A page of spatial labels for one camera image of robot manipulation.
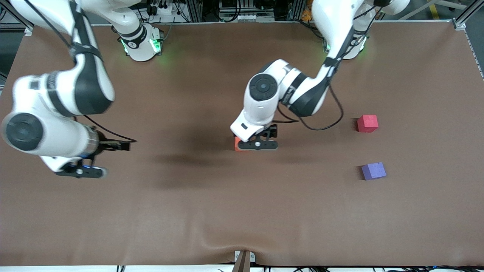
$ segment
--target wire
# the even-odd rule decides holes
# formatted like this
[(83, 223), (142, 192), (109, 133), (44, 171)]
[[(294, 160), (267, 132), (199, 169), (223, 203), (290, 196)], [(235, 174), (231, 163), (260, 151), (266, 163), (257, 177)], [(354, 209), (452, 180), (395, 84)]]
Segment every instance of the wire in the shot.
[(333, 88), (331, 87), (331, 84), (329, 85), (329, 89), (330, 89), (330, 92), (331, 92), (331, 95), (333, 96), (334, 98), (334, 101), (336, 102), (336, 104), (338, 105), (338, 108), (339, 108), (339, 111), (341, 113), (341, 115), (339, 116), (338, 120), (334, 123), (332, 123), (331, 125), (329, 126), (325, 126), (325, 127), (322, 127), (322, 128), (312, 128), (310, 127), (308, 124), (306, 124), (306, 122), (302, 119), (302, 117), (299, 117), (299, 120), (301, 121), (301, 123), (303, 123), (303, 125), (310, 129), (310, 130), (316, 130), (316, 131), (321, 131), (321, 130), (327, 130), (329, 128), (332, 128), (334, 126), (336, 126), (342, 119), (343, 119), (343, 116), (345, 115), (345, 111), (343, 109), (343, 105), (341, 105), (341, 102), (339, 101), (338, 97), (336, 96), (336, 94), (334, 93), (334, 90)]
[(180, 12), (181, 17), (182, 17), (182, 18), (183, 18), (183, 19), (184, 19), (184, 20), (185, 20), (187, 23), (189, 23), (189, 22), (190, 22), (190, 20), (188, 20), (188, 17), (185, 15), (185, 12), (183, 11), (182, 6), (180, 5), (179, 0), (175, 0), (173, 3), (175, 4), (175, 7), (177, 8), (177, 10)]
[(358, 16), (356, 16), (356, 17), (354, 17), (354, 18), (353, 18), (353, 20), (356, 20), (356, 19), (358, 19), (358, 18), (360, 18), (360, 17), (362, 17), (362, 16), (367, 15), (367, 14), (368, 14), (368, 12), (370, 12), (370, 11), (374, 10), (375, 8), (376, 8), (376, 6), (373, 6), (371, 9), (369, 9), (369, 10), (367, 10), (367, 11), (363, 12), (362, 14), (360, 14), (360, 15), (358, 15)]
[[(366, 28), (365, 32), (364, 32), (364, 33), (361, 35), (361, 37), (366, 36), (366, 35), (368, 34), (368, 32), (370, 31), (371, 25), (373, 24), (373, 22), (374, 22), (374, 21), (375, 21), (375, 19), (377, 18), (378, 14), (380, 14), (380, 12), (381, 12), (381, 10), (380, 10), (380, 11), (378, 11), (378, 12), (375, 14), (375, 16), (373, 17), (373, 19), (371, 19), (370, 24), (369, 24), (369, 25), (368, 25), (368, 27)], [(346, 51), (346, 53), (345, 53), (345, 54), (343, 54), (343, 55), (341, 56), (341, 58), (344, 58), (344, 57), (345, 57), (347, 54), (349, 54), (349, 53), (351, 52), (351, 50), (352, 50), (352, 49), (353, 49), (355, 46), (357, 46), (357, 45), (359, 45), (359, 44), (360, 44), (360, 43), (355, 44), (355, 45), (352, 45), (352, 46), (351, 46), (351, 47), (350, 47), (350, 48), (349, 48), (349, 49)]]
[(217, 12), (216, 12), (216, 5), (215, 3), (217, 3), (217, 1), (213, 1), (212, 3), (212, 9), (213, 9), (213, 15), (215, 16), (215, 18), (217, 18), (217, 20), (219, 20), (220, 22), (224, 22), (224, 23), (230, 23), (232, 21), (234, 21), (235, 19), (237, 19), (239, 17), (239, 15), (241, 14), (241, 11), (242, 11), (242, 3), (240, 0), (237, 0), (237, 3), (239, 4), (239, 11), (237, 11), (237, 4), (235, 4), (235, 14), (234, 16), (232, 17), (232, 19), (230, 19), (229, 21), (225, 21), (224, 19), (221, 19), (219, 17), (219, 15), (217, 15)]
[(282, 16), (272, 16), (272, 15), (267, 15), (269, 17), (272, 17), (272, 18), (284, 18), (284, 17), (287, 17), (289, 13), (286, 13), (285, 15), (282, 15)]
[(323, 36), (322, 36), (322, 35), (320, 35), (320, 34), (318, 34), (314, 28), (312, 28), (312, 27), (311, 27), (311, 28), (309, 28), (309, 29), (311, 30), (311, 32), (312, 32), (312, 33), (313, 33), (313, 34), (314, 34), (316, 37), (318, 37), (318, 38), (319, 38), (319, 39), (321, 39), (321, 40), (324, 40)]
[(64, 42), (64, 44), (68, 47), (68, 48), (71, 48), (71, 45), (70, 43), (64, 38), (64, 36), (62, 36), (62, 34), (47, 20), (47, 18), (44, 17), (44, 15), (42, 13), (40, 13), (40, 11), (34, 6), (32, 5), (32, 3), (29, 1), (29, 0), (24, 0), (25, 3), (27, 3), (27, 5), (29, 5), (29, 7), (31, 9), (33, 9), (35, 11), (35, 13), (37, 13), (40, 18), (42, 18), (42, 20), (45, 21), (45, 23), (47, 25), (49, 25), (49, 27), (55, 32), (55, 34), (62, 40), (62, 42)]
[(138, 13), (139, 13), (139, 16), (141, 17), (141, 21), (143, 21), (144, 23), (148, 23), (149, 22), (149, 19), (147, 20), (146, 17), (144, 17), (143, 15), (141, 15), (141, 11), (139, 10), (138, 6), (136, 6), (136, 9), (138, 9)]
[[(473, 268), (468, 269), (467, 267), (455, 267), (455, 266), (448, 266), (448, 265), (441, 265), (441, 266), (434, 266), (431, 268), (418, 268), (418, 267), (411, 267), (411, 270), (407, 270), (407, 268), (402, 268), (403, 270), (406, 271), (413, 271), (413, 272), (424, 272), (424, 271), (432, 271), (435, 269), (453, 269), (453, 270), (459, 270), (459, 271), (464, 271), (464, 272), (472, 272)], [(386, 272), (401, 272), (399, 270), (388, 270)]]
[(307, 27), (307, 28), (309, 28), (309, 29), (318, 30), (318, 28), (317, 28), (317, 27), (313, 27), (313, 26), (311, 26), (310, 24), (306, 24), (304, 21), (299, 20), (299, 19), (291, 19), (290, 21), (296, 21), (296, 22), (301, 23), (303, 26), (305, 26), (305, 27)]
[(296, 22), (299, 22), (300, 24), (302, 24), (303, 26), (309, 28), (311, 30), (311, 32), (316, 36), (318, 37), (319, 39), (322, 39), (324, 40), (323, 36), (321, 34), (319, 34), (318, 32), (316, 32), (318, 30), (317, 27), (313, 27), (311, 26), (311, 24), (309, 23), (309, 20), (307, 21), (307, 23), (305, 23), (304, 21), (302, 20), (299, 20), (299, 19), (291, 19), (290, 21), (296, 21)]
[(96, 122), (96, 121), (94, 121), (94, 120), (93, 120), (91, 117), (89, 117), (89, 116), (87, 116), (87, 115), (83, 115), (83, 116), (84, 116), (84, 117), (86, 117), (86, 119), (88, 119), (89, 121), (91, 121), (93, 124), (97, 125), (97, 126), (98, 126), (98, 127), (100, 127), (101, 129), (103, 129), (103, 130), (105, 130), (105, 131), (107, 131), (107, 132), (111, 133), (112, 135), (116, 135), (116, 136), (118, 136), (118, 137), (120, 137), (120, 138), (126, 139), (126, 140), (128, 140), (130, 143), (136, 143), (136, 142), (137, 142), (135, 139), (131, 139), (131, 138), (125, 137), (125, 136), (123, 136), (123, 135), (120, 135), (120, 134), (117, 134), (117, 133), (115, 133), (115, 132), (112, 132), (112, 131), (108, 130), (107, 128), (105, 128), (105, 127), (101, 126), (99, 123), (97, 123), (97, 122)]
[(173, 26), (173, 23), (175, 22), (175, 16), (173, 16), (173, 22), (171, 22), (170, 28), (168, 29), (168, 32), (166, 33), (166, 36), (163, 37), (163, 41), (166, 41), (168, 39), (168, 35), (170, 35), (171, 27)]
[(277, 111), (282, 115), (284, 116), (284, 118), (286, 118), (287, 120), (289, 121), (279, 121), (279, 120), (273, 120), (272, 122), (273, 123), (280, 123), (280, 124), (288, 124), (288, 123), (297, 123), (299, 122), (299, 120), (296, 120), (296, 119), (293, 119), (289, 116), (287, 116), (284, 112), (282, 112), (281, 108), (279, 107), (279, 104), (277, 104)]
[(340, 111), (340, 116), (338, 118), (338, 120), (334, 123), (332, 123), (331, 125), (329, 126), (326, 126), (326, 127), (323, 127), (323, 128), (313, 128), (313, 127), (310, 127), (303, 119), (302, 117), (298, 117), (299, 120), (296, 120), (296, 119), (293, 119), (289, 116), (287, 116), (284, 112), (282, 112), (281, 108), (279, 107), (279, 105), (277, 105), (277, 111), (279, 111), (279, 113), (284, 116), (284, 118), (286, 118), (287, 120), (289, 121), (279, 121), (279, 120), (273, 120), (272, 122), (273, 123), (282, 123), (282, 124), (285, 124), (285, 123), (297, 123), (297, 122), (301, 122), (307, 129), (310, 129), (310, 130), (315, 130), (315, 131), (321, 131), (321, 130), (327, 130), (329, 128), (332, 128), (334, 126), (336, 126), (344, 117), (345, 115), (345, 111), (343, 109), (343, 105), (341, 105), (341, 102), (339, 101), (338, 97), (336, 96), (336, 94), (334, 93), (334, 90), (333, 90), (333, 87), (331, 86), (331, 84), (329, 85), (329, 90), (330, 90), (330, 93), (331, 95), (333, 96), (334, 98), (334, 101), (336, 102), (336, 104), (338, 105), (338, 108), (339, 108), (339, 111)]

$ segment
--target cube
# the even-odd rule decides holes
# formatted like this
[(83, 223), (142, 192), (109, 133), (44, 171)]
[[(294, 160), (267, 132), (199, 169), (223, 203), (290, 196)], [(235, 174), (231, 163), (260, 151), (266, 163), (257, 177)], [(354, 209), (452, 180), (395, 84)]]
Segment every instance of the cube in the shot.
[(358, 132), (370, 133), (378, 128), (376, 115), (362, 115), (358, 119)]
[(383, 167), (383, 163), (368, 164), (362, 167), (364, 179), (366, 181), (376, 180), (386, 177), (387, 173)]
[(235, 151), (237, 152), (246, 152), (247, 150), (240, 150), (239, 149), (239, 142), (241, 141), (241, 139), (237, 136), (235, 136)]

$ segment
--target brown paper backdrop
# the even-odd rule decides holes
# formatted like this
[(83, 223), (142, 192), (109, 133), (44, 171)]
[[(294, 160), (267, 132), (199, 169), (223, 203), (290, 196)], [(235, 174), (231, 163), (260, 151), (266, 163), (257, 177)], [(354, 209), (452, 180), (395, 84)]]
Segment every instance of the brown paper backdrop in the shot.
[[(310, 31), (177, 25), (143, 63), (108, 27), (95, 33), (117, 97), (93, 117), (139, 143), (98, 157), (107, 178), (76, 180), (0, 141), (0, 265), (208, 264), (240, 249), (266, 265), (484, 264), (484, 83), (451, 23), (375, 24), (334, 79), (341, 123), (281, 125), (279, 150), (247, 153), (230, 150), (229, 130), (247, 81), (277, 58), (315, 76), (324, 55)], [(1, 116), (16, 78), (71, 67), (35, 29)], [(362, 114), (380, 128), (356, 132)], [(328, 97), (308, 122), (337, 117)], [(379, 161), (388, 177), (362, 181), (359, 166)]]

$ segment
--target red foam cube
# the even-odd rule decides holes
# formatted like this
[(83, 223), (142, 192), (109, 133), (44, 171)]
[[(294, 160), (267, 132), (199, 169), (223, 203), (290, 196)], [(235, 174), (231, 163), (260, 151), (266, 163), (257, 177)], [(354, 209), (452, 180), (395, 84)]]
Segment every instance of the red foam cube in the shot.
[(241, 141), (241, 139), (237, 136), (235, 136), (235, 151), (237, 152), (246, 152), (247, 150), (240, 150), (239, 149), (239, 142)]
[(376, 115), (362, 115), (358, 119), (358, 132), (370, 133), (378, 128)]

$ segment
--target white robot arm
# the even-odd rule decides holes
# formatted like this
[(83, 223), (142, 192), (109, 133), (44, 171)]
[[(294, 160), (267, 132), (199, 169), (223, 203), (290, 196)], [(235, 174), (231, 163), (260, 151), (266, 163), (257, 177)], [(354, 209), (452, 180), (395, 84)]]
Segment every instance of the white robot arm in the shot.
[[(317, 76), (310, 78), (284, 60), (276, 60), (253, 76), (244, 94), (244, 109), (230, 129), (242, 142), (269, 136), (277, 105), (281, 102), (298, 117), (315, 114), (323, 104), (331, 79), (343, 58), (355, 57), (363, 48), (373, 23), (374, 6), (398, 13), (409, 0), (314, 0), (313, 20), (330, 51)], [(247, 149), (264, 149), (257, 139)]]
[(160, 30), (142, 23), (128, 7), (141, 0), (76, 0), (84, 11), (110, 22), (121, 37), (126, 53), (136, 61), (147, 61), (161, 52)]
[(3, 138), (17, 150), (39, 155), (60, 175), (103, 177), (104, 169), (84, 167), (82, 160), (93, 160), (102, 150), (129, 150), (129, 143), (109, 141), (92, 127), (71, 119), (104, 113), (114, 101), (114, 89), (88, 19), (73, 0), (11, 3), (35, 25), (49, 27), (32, 7), (49, 18), (55, 29), (69, 34), (75, 66), (19, 78), (13, 87), (12, 111), (2, 122)]

